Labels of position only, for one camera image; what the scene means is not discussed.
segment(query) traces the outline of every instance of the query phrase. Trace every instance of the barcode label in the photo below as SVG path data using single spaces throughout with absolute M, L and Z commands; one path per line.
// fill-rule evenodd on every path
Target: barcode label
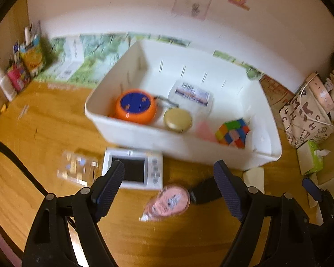
M 184 98 L 207 106 L 209 102 L 210 93 L 206 92 L 198 87 L 183 82 L 181 86 L 177 87 L 175 93 L 183 96 Z
M 185 82 L 183 82 L 182 87 L 185 88 L 186 90 L 190 90 L 190 91 L 193 91 L 193 89 L 194 89 L 193 85 L 187 84 Z

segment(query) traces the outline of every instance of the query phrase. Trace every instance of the tissue box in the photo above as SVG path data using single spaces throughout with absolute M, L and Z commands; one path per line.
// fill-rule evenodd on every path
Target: tissue box
M 319 150 L 319 146 L 312 141 L 305 142 L 297 149 L 299 168 L 303 176 L 323 169 L 323 157 L 316 155 L 316 150 Z

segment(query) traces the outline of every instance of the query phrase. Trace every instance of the paper note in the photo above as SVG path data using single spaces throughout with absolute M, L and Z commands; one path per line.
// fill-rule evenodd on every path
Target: paper note
M 212 0 L 175 0 L 172 13 L 205 20 Z

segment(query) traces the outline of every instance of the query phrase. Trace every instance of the rubik's cube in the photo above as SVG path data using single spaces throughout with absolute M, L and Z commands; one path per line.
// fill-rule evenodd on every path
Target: rubik's cube
M 245 148 L 246 134 L 250 131 L 245 121 L 241 118 L 225 122 L 215 133 L 219 143 L 238 148 Z

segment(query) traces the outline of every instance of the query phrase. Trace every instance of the black cable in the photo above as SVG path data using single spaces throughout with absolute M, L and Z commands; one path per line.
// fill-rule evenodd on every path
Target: black cable
M 30 173 L 30 171 L 25 167 L 22 161 L 6 146 L 0 141 L 0 152 L 4 154 L 9 160 L 11 160 L 16 167 L 30 180 L 31 183 L 41 192 L 42 195 L 47 196 L 49 193 L 47 190 L 39 183 L 38 180 Z M 77 230 L 75 222 L 67 217 L 68 223 L 72 226 L 73 229 Z

